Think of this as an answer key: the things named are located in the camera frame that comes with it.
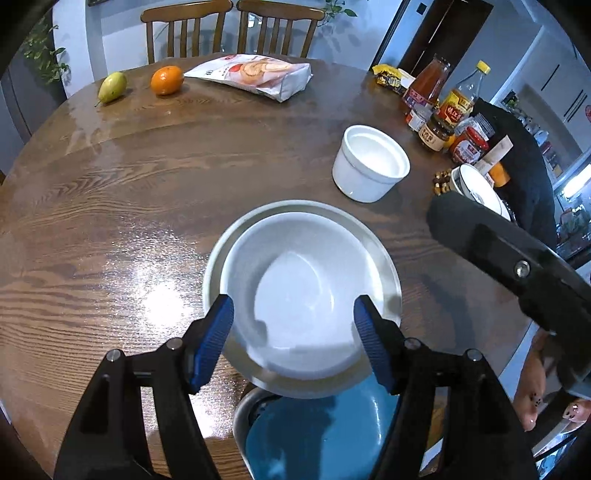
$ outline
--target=sauce jar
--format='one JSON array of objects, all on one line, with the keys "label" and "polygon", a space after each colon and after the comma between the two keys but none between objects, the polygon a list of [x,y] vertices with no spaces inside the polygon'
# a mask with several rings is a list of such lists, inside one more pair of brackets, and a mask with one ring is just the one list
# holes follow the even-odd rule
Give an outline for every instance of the sauce jar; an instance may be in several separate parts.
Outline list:
[{"label": "sauce jar", "polygon": [[449,137],[449,140],[447,142],[445,142],[443,144],[443,150],[442,152],[447,153],[449,152],[449,149],[452,147],[452,145],[456,142],[456,134],[453,133],[451,134],[451,136]]},{"label": "sauce jar", "polygon": [[427,123],[429,117],[433,113],[433,109],[428,105],[415,105],[410,113],[406,116],[405,120],[410,130],[418,132],[421,127]]},{"label": "sauce jar", "polygon": [[421,142],[430,150],[441,151],[445,142],[453,134],[453,127],[445,120],[442,120],[436,113],[418,131],[418,137]]},{"label": "sauce jar", "polygon": [[488,151],[488,143],[474,127],[467,127],[449,151],[454,162],[474,165]]}]

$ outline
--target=person's hand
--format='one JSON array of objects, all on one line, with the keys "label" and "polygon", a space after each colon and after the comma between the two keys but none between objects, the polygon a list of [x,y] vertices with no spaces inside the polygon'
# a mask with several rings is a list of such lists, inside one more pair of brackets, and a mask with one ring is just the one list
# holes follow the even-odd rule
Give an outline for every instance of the person's hand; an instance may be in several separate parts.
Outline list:
[{"label": "person's hand", "polygon": [[585,423],[591,414],[591,400],[577,398],[572,402],[562,415],[563,418],[568,419],[574,423]]},{"label": "person's hand", "polygon": [[525,357],[513,408],[526,432],[533,430],[538,419],[538,408],[546,390],[546,373],[541,359],[548,332],[539,330],[531,341],[530,351]]}]

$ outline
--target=wood grain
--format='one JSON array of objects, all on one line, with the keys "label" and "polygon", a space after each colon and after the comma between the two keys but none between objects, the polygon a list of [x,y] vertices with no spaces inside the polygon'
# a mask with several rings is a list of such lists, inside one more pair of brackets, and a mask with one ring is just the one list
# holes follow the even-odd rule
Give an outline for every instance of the wood grain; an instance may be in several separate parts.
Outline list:
[{"label": "wood grain", "polygon": [[[186,71],[219,56],[165,62]],[[479,348],[497,374],[514,353],[529,320],[513,296],[429,234],[431,181],[449,161],[422,148],[400,98],[365,72],[308,61],[314,77],[285,103],[189,78],[158,98],[149,83],[164,63],[130,70],[123,98],[95,108],[100,82],[86,86],[24,147],[0,189],[0,398],[47,472],[105,352],[182,335],[203,315],[215,242],[269,202],[317,200],[370,227],[400,276],[405,335],[446,352]],[[373,204],[332,180],[352,124],[383,130],[410,158],[408,177]],[[192,399],[225,479],[249,478],[231,435],[245,386],[222,358]],[[144,405],[165,472],[149,395]]]}]

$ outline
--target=houseplant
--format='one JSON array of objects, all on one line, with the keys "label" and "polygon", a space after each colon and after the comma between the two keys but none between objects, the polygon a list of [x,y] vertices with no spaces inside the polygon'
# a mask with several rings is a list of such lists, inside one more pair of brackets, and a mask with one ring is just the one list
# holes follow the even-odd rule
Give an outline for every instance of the houseplant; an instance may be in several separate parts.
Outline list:
[{"label": "houseplant", "polygon": [[66,49],[54,47],[52,32],[58,26],[52,25],[50,18],[49,15],[41,17],[21,46],[23,55],[32,62],[46,84],[60,80],[62,74],[70,70],[66,63],[60,63],[57,59]]},{"label": "houseplant", "polygon": [[357,17],[357,14],[350,8],[345,8],[345,0],[324,0],[324,20],[320,25],[326,25],[338,15],[345,14],[348,17]]}]

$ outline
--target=dark door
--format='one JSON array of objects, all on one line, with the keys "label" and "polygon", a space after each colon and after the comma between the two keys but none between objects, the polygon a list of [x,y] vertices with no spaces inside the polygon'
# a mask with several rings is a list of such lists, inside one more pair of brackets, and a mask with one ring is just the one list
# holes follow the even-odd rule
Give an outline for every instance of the dark door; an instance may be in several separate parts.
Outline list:
[{"label": "dark door", "polygon": [[438,55],[453,71],[491,11],[483,0],[435,0],[398,67],[416,76]]}]

